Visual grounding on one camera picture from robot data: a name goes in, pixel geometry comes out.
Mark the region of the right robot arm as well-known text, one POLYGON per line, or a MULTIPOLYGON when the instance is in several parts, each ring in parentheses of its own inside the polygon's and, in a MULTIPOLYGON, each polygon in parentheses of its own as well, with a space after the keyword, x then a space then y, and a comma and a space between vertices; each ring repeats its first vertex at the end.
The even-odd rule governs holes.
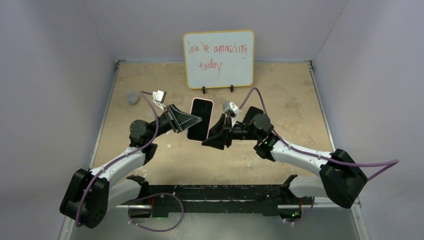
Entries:
POLYGON ((273 130, 270 118, 264 113, 256 114, 249 123, 235 124, 222 115, 201 144, 224 150, 233 140, 256 141, 253 149, 260 158, 293 165, 314 174, 313 177, 295 175, 287 179, 280 196, 288 204, 303 197, 329 198, 345 209, 354 204, 368 178, 346 151, 312 151, 279 139, 273 130))

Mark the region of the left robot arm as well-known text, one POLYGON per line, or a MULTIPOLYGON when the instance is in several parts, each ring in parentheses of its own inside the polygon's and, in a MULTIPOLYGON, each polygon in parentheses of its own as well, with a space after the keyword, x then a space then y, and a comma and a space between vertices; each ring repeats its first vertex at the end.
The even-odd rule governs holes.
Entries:
POLYGON ((75 221, 77 227, 93 229, 107 211, 132 200, 146 203, 149 191, 135 178, 118 182, 131 171, 148 163, 157 150, 154 139, 169 131, 181 133, 200 123, 202 118, 180 111, 174 104, 165 106, 161 116, 147 122, 137 119, 129 126, 129 147, 115 159, 90 170, 77 170, 67 187, 59 211, 75 221))

